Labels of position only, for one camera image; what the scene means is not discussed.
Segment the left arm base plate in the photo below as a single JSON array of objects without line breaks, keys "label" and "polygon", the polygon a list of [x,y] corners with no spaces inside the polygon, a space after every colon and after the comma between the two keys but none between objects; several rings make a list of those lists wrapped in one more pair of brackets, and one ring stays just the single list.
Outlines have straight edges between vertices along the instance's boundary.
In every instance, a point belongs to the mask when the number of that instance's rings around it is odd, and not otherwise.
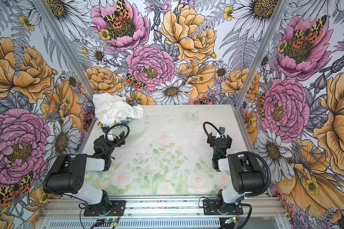
[{"label": "left arm base plate", "polygon": [[123,216],[126,208],[125,200],[110,200],[109,204],[103,206],[101,203],[90,205],[85,209],[85,217],[103,217],[103,216]]}]

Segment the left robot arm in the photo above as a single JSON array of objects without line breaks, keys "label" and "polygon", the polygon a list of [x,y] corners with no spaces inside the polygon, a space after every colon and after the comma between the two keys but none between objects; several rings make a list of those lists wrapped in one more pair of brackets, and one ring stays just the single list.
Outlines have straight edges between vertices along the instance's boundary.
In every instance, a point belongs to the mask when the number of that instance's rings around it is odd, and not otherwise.
[{"label": "left robot arm", "polygon": [[94,141],[94,154],[58,156],[42,182],[47,194],[65,195],[82,201],[91,215],[107,215],[115,210],[105,190],[97,189],[85,181],[87,172],[108,171],[114,148],[125,144],[128,132],[121,132],[112,140],[104,134]]}]

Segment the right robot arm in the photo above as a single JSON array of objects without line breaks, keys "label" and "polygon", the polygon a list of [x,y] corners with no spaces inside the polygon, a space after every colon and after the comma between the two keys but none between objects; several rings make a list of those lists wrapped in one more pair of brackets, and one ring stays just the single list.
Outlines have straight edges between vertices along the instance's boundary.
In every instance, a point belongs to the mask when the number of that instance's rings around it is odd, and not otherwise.
[{"label": "right robot arm", "polygon": [[207,143],[213,149],[212,166],[217,172],[229,172],[228,187],[220,189],[216,200],[204,202],[206,215],[242,214],[241,201],[267,191],[271,173],[263,157],[248,151],[228,154],[232,138],[207,134]]}]

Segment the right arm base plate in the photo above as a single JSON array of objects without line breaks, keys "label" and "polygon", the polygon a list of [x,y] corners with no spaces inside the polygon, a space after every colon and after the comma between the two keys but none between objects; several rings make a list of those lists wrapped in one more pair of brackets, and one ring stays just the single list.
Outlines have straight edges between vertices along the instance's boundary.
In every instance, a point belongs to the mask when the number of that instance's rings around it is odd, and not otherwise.
[{"label": "right arm base plate", "polygon": [[205,215],[242,215],[243,209],[238,204],[219,203],[216,199],[204,199],[203,209]]}]

